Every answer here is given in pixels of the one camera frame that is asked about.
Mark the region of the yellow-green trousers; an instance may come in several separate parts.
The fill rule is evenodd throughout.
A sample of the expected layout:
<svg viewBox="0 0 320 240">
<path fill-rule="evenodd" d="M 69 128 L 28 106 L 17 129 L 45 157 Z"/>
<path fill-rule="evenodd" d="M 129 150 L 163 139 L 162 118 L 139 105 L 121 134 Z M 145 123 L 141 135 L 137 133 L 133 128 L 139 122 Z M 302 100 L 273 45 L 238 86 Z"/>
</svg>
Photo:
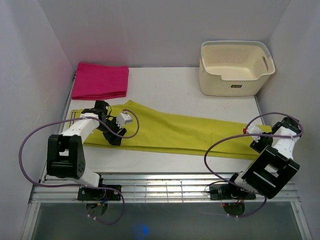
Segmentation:
<svg viewBox="0 0 320 240">
<path fill-rule="evenodd" d="M 164 113 L 132 100 L 113 105 L 112 113 L 123 109 L 133 111 L 139 120 L 139 131 L 133 138 L 122 139 L 120 146 L 112 146 L 103 133 L 94 130 L 85 140 L 91 147 L 132 151 L 203 156 L 214 143 L 243 133 L 245 123 Z M 215 146 L 211 157 L 254 160 L 259 154 L 250 148 L 252 137 L 239 137 Z"/>
</svg>

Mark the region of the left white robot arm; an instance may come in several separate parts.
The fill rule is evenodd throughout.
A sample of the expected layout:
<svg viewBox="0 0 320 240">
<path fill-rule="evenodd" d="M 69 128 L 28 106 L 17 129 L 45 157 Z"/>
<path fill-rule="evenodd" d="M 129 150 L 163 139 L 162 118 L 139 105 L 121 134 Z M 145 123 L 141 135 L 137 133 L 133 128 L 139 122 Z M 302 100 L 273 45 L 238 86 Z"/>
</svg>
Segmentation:
<svg viewBox="0 0 320 240">
<path fill-rule="evenodd" d="M 106 195 L 106 187 L 101 184 L 101 176 L 86 167 L 83 143 L 94 131 L 102 132 L 103 138 L 112 146 L 120 146 L 127 130 L 126 124 L 133 118 L 126 112 L 114 117 L 109 114 L 111 106 L 97 100 L 93 108 L 86 108 L 77 120 L 61 134 L 48 138 L 46 172 L 60 179 L 72 179 L 82 186 L 90 186 L 88 193 L 100 200 Z"/>
</svg>

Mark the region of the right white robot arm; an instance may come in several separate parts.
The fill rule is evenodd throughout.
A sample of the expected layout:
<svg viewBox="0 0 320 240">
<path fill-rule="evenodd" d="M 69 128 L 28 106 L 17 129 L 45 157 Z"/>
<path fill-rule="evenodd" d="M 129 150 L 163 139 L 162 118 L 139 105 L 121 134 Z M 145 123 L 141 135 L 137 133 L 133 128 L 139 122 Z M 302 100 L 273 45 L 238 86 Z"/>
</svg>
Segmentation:
<svg viewBox="0 0 320 240">
<path fill-rule="evenodd" d="M 284 117 L 269 133 L 271 136 L 253 136 L 250 147 L 259 153 L 245 171 L 235 173 L 225 187 L 231 199 L 246 199 L 259 193 L 272 199 L 298 172 L 300 165 L 294 161 L 293 150 L 300 139 L 298 122 Z"/>
</svg>

